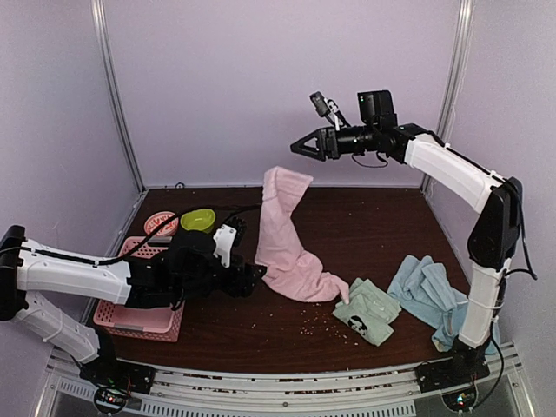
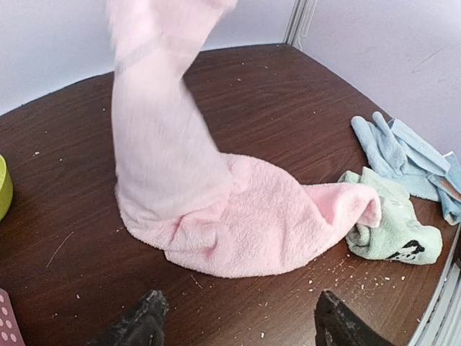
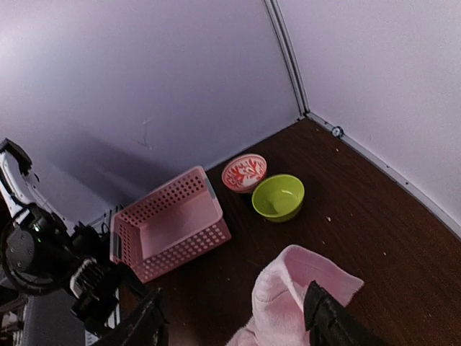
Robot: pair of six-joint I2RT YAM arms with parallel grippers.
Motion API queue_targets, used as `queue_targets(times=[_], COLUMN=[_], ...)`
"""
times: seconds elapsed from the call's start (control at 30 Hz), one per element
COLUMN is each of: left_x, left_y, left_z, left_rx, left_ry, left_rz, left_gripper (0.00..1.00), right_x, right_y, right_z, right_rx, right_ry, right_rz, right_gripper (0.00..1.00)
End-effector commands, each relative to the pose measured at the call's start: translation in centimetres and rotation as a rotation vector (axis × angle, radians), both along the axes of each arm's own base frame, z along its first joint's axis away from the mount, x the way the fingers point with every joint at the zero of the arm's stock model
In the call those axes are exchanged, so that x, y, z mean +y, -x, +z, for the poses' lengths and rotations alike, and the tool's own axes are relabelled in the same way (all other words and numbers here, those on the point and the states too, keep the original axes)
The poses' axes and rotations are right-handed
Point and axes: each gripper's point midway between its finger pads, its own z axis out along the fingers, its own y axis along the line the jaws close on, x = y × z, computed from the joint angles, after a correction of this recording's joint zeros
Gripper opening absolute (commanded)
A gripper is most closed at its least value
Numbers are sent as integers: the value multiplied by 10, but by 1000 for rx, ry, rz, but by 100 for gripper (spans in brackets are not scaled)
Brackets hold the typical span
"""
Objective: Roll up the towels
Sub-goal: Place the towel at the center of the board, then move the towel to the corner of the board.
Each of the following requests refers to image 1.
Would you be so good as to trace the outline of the pink towel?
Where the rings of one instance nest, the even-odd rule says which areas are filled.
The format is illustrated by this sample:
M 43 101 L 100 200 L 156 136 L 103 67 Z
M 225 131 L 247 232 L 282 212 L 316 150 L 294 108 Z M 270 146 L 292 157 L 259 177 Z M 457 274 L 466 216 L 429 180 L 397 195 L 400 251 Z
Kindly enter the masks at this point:
M 349 285 L 326 272 L 321 260 L 307 251 L 292 214 L 313 177 L 283 167 L 265 172 L 255 262 L 267 268 L 264 282 L 293 301 L 317 303 L 339 297 L 350 302 Z

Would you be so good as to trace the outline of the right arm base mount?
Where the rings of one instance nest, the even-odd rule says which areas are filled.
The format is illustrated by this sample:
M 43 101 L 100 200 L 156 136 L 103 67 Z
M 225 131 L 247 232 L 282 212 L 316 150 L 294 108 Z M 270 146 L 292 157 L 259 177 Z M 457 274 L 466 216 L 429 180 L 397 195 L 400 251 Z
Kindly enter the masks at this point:
M 460 369 L 453 359 L 445 361 L 424 361 L 415 370 L 420 391 L 431 393 L 438 391 L 443 404 L 452 412 L 470 412 L 479 402 L 476 383 L 490 375 L 486 363 Z

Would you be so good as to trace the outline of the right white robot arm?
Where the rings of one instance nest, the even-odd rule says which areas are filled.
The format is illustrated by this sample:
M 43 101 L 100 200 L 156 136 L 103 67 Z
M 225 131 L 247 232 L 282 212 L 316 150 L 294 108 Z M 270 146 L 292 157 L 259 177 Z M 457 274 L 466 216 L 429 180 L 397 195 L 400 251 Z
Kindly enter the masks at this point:
M 351 124 L 336 102 L 320 91 L 309 97 L 317 115 L 328 122 L 293 142 L 293 153 L 317 161 L 374 152 L 431 177 L 473 211 L 467 256 L 472 277 L 469 306 L 445 367 L 453 383 L 465 382 L 485 362 L 494 341 L 494 323 L 506 295 L 506 280 L 522 235 L 522 185 L 480 166 L 434 133 L 415 123 L 399 122 L 387 90 L 360 92 L 360 124 Z

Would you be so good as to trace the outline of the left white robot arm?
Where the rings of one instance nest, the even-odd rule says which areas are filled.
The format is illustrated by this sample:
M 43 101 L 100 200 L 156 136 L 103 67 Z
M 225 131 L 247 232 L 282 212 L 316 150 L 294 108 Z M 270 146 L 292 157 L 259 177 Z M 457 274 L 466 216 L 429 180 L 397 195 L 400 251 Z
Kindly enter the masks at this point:
M 182 231 L 149 259 L 133 250 L 102 258 L 44 246 L 14 225 L 1 240 L 1 319 L 24 323 L 105 385 L 115 386 L 125 368 L 110 337 L 68 317 L 41 293 L 80 295 L 136 309 L 178 309 L 216 290 L 248 297 L 267 269 L 234 255 L 236 234 L 227 225 L 212 235 Z

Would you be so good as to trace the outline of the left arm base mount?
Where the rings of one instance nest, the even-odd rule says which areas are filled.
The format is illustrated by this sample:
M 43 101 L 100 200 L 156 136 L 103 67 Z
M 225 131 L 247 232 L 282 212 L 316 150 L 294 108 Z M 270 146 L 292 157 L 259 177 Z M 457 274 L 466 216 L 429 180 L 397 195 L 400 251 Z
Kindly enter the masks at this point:
M 156 370 L 153 367 L 118 361 L 114 367 L 79 364 L 79 376 L 96 387 L 93 404 L 101 414 L 120 413 L 133 394 L 149 394 Z

